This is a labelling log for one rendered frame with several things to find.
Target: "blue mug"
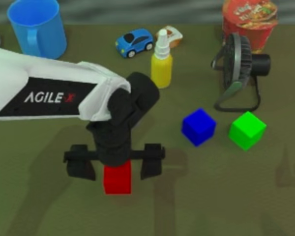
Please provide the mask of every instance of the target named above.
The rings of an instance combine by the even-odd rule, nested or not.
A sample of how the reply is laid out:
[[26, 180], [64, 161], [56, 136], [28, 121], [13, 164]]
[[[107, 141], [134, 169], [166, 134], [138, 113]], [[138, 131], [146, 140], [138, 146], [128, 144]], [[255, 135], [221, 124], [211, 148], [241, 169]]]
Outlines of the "blue mug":
[[57, 0], [17, 0], [7, 11], [23, 54], [57, 59], [67, 42]]

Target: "red cup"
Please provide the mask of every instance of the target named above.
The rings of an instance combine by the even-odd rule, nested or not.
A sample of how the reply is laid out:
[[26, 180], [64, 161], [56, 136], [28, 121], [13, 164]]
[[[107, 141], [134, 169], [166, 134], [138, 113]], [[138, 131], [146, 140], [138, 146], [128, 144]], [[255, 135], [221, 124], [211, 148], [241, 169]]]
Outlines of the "red cup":
[[224, 39], [237, 32], [248, 37], [252, 53], [261, 53], [278, 24], [276, 13], [276, 5], [269, 0], [249, 0], [244, 4], [241, 0], [226, 0], [223, 5]]

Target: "red letter x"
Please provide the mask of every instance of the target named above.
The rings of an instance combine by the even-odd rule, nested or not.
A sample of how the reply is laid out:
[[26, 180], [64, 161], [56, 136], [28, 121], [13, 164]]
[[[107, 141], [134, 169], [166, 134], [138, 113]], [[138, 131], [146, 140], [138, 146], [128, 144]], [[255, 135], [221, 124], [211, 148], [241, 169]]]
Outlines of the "red letter x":
[[64, 102], [72, 102], [74, 97], [74, 93], [69, 93], [68, 96], [64, 98]]

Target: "brown tabletop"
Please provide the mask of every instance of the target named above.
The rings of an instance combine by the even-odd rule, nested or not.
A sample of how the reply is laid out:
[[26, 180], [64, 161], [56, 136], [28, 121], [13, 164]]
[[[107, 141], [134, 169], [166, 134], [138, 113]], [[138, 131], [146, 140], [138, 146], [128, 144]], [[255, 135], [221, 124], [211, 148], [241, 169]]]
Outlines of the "brown tabletop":
[[[126, 77], [149, 75], [152, 52], [118, 55], [114, 41], [139, 26], [66, 26], [61, 60], [101, 64]], [[156, 32], [160, 26], [145, 26]], [[295, 236], [295, 26], [279, 26], [267, 44], [272, 58], [260, 78], [262, 104], [254, 113], [268, 127], [249, 151], [228, 137], [240, 115], [221, 113], [220, 74], [210, 68], [220, 27], [177, 26], [184, 40], [172, 50], [173, 81], [133, 130], [133, 148], [162, 143], [164, 173], [139, 180], [133, 193], [106, 196], [103, 166], [96, 182], [72, 179], [62, 163], [71, 144], [94, 148], [87, 123], [77, 119], [0, 122], [0, 236]], [[0, 26], [3, 47], [19, 52], [11, 27]], [[253, 87], [228, 105], [253, 105]], [[204, 108], [218, 123], [214, 137], [194, 147], [181, 133], [182, 119]]]

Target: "blue toy car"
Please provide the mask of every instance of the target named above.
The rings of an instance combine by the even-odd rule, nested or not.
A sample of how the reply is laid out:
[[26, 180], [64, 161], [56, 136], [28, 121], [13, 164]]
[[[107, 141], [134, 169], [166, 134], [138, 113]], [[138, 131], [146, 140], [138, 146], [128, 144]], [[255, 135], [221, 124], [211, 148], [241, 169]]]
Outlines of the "blue toy car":
[[135, 29], [118, 38], [116, 48], [124, 58], [132, 58], [139, 52], [153, 48], [153, 36], [146, 29]]

